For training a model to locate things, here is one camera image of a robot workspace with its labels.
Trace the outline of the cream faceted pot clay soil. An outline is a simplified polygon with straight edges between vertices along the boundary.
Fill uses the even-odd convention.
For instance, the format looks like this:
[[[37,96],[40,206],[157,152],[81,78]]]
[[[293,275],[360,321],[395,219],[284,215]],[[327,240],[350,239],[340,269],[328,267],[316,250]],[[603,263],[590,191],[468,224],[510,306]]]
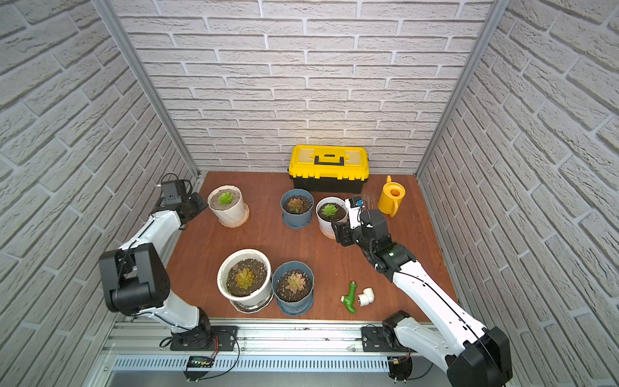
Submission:
[[[235,192],[235,200],[232,204],[227,206],[221,206],[218,203],[218,196],[221,191],[234,191]],[[244,213],[244,200],[243,195],[240,189],[233,185],[222,185],[217,189],[213,190],[208,197],[209,208],[214,212],[214,214],[218,217],[218,219],[222,219],[229,223],[238,222]]]

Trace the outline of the yellow watering can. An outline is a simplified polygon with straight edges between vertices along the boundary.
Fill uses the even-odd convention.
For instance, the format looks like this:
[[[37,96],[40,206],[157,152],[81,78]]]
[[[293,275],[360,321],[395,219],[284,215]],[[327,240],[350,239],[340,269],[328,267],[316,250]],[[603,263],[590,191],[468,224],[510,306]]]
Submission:
[[[390,217],[395,217],[405,196],[405,187],[394,182],[392,177],[388,175],[380,193],[378,209]]]

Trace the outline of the small white ribbed pot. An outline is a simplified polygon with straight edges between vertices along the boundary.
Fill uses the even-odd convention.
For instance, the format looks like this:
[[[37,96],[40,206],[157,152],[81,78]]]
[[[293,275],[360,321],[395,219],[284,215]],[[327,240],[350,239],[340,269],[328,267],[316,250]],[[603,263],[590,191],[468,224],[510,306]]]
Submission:
[[[345,201],[336,197],[324,198],[317,204],[316,213],[319,217],[321,232],[327,238],[335,240],[332,224],[348,219],[348,209],[346,208]]]

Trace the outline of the blue-grey plant pot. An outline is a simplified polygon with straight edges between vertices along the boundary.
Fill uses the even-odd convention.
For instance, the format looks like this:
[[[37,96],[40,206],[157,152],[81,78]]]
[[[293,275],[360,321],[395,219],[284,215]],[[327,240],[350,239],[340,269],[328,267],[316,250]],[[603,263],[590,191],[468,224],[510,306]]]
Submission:
[[[304,263],[287,262],[274,273],[272,291],[284,314],[305,314],[314,303],[314,274]]]
[[[289,190],[282,196],[280,206],[283,222],[292,229],[308,226],[313,218],[314,198],[307,190]]]

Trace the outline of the large white round pot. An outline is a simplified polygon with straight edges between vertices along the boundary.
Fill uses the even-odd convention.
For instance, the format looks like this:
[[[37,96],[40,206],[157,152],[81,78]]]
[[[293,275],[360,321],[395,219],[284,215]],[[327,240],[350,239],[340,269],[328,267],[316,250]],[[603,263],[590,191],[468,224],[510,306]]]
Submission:
[[[269,259],[254,249],[233,253],[220,266],[217,285],[220,293],[237,311],[256,313],[273,298]]]

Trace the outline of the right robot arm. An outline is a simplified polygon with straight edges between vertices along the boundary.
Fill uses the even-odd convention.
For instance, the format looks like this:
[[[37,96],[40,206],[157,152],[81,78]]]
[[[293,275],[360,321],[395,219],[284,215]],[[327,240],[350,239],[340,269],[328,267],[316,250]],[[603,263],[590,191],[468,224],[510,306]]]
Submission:
[[[514,373],[510,343],[499,328],[488,329],[443,291],[414,254],[393,241],[379,210],[354,207],[348,219],[333,223],[343,246],[358,246],[375,271],[409,296],[435,325],[421,326],[400,311],[383,322],[392,348],[409,348],[447,375],[453,386],[504,386]]]

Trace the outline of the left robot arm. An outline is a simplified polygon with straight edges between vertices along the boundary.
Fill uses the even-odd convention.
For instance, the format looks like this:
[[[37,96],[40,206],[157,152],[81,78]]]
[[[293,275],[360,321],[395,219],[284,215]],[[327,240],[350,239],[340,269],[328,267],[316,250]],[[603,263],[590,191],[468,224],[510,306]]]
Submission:
[[[196,192],[172,206],[159,206],[140,230],[98,264],[107,308],[125,316],[147,316],[169,327],[173,351],[206,350],[214,334],[203,309],[171,290],[160,253],[181,227],[208,208]]]

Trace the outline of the white pipe elbow fitting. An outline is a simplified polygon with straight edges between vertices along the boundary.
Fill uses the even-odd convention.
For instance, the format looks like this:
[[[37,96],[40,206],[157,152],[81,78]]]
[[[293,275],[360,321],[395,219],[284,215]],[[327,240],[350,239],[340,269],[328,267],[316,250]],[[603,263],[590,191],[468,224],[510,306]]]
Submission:
[[[369,306],[374,303],[376,296],[372,288],[366,288],[357,295],[359,306]]]

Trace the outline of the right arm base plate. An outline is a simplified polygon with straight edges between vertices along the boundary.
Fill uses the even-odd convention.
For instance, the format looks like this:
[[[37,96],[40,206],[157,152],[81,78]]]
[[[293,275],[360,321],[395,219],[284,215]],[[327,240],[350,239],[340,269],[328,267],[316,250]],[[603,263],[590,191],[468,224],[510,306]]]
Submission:
[[[360,329],[364,352],[404,352],[404,348],[388,338],[383,327],[367,324]]]

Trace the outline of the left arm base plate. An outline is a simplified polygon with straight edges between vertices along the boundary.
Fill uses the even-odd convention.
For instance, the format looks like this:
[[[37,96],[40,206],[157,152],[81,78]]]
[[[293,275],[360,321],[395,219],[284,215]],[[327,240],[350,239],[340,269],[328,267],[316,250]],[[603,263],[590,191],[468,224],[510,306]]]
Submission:
[[[217,343],[220,352],[233,352],[238,330],[238,326],[222,325],[211,326],[207,331],[197,327],[188,332],[172,333],[169,348],[171,351],[214,352]]]

